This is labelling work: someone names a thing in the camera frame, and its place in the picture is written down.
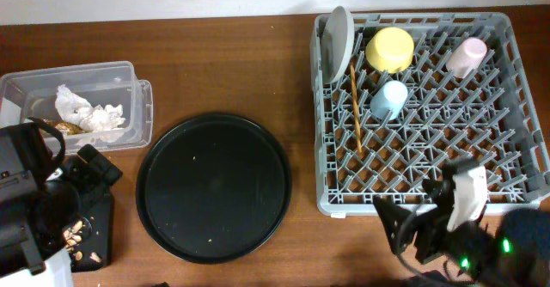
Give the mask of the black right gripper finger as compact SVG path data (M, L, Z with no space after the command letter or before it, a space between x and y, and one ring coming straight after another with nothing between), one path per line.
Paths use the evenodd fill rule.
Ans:
M422 187L436 205L454 204L454 184L451 180L424 179Z
M380 197L373 198L373 205L382 222L392 253L402 253L405 248L412 243L415 232L413 228L408 225L404 229L399 241L397 237L403 223L412 212L396 205L392 201Z

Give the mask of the white plate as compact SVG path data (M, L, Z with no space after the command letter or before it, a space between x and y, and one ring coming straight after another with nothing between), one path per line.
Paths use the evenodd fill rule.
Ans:
M321 69L323 82L337 82L345 74L351 60L354 22L351 12L336 7L327 19L321 36Z

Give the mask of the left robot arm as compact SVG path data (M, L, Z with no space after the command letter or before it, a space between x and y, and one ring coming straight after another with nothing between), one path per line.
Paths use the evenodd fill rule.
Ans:
M85 144L65 154L61 131L41 119L1 130L1 284L71 286L76 272L110 264L122 172Z

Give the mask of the gold foil wrapper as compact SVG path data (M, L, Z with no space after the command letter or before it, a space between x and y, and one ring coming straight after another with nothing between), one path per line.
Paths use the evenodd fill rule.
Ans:
M83 130L78 125L74 125L72 123L64 122L64 121L51 121L46 120L46 123L60 131L64 136L70 136L70 135L78 135L86 133L85 130Z

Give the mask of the pink cup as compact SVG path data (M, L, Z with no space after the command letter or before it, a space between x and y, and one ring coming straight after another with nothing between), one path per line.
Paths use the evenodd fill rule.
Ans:
M450 55L445 67L454 77L464 78L478 68L487 54L486 43L475 37L465 39Z

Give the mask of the white tissue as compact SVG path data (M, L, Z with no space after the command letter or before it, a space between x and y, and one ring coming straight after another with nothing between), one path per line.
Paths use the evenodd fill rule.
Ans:
M58 86L54 106L64 122L78 125L86 132L119 129L124 123L123 106L93 107L88 100L71 92L64 84Z

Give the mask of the food scraps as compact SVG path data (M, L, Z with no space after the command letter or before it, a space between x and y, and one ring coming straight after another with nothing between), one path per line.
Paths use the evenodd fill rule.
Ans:
M93 224L86 217L78 218L64 229L64 248L74 264L79 263L88 255L84 252L84 245L91 244L98 234L99 232L94 229Z

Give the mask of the wooden chopstick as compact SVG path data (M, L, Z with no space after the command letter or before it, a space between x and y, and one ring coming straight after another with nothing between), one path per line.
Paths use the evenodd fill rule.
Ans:
M350 80L351 80L352 106L353 106L354 123L355 123L355 135L356 135L356 141L357 141L357 152L362 153L363 149L362 149L362 141L361 141L361 126L359 121L356 71L355 71L355 62L353 59L350 61Z

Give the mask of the yellow bowl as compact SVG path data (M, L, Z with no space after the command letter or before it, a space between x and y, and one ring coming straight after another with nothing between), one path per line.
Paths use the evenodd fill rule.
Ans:
M413 61L412 36L398 27L379 30L365 47L368 63L380 72L398 73L408 68Z

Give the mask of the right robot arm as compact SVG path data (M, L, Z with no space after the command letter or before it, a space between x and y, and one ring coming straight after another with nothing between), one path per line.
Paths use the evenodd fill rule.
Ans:
M422 187L434 208L406 210L375 197L392 253L423 286L547 286L549 284L549 214L518 208L506 212L490 234L480 221L488 198L485 167L475 159L447 163L441 180L425 179ZM402 258L409 245L415 259L426 265L445 257L467 281L449 272L421 272Z

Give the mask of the light blue cup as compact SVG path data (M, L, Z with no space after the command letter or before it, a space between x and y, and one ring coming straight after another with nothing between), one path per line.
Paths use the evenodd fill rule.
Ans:
M386 82L370 101L370 111L380 120L384 120L387 115L390 120L396 119L406 103L407 96L408 89L404 83Z

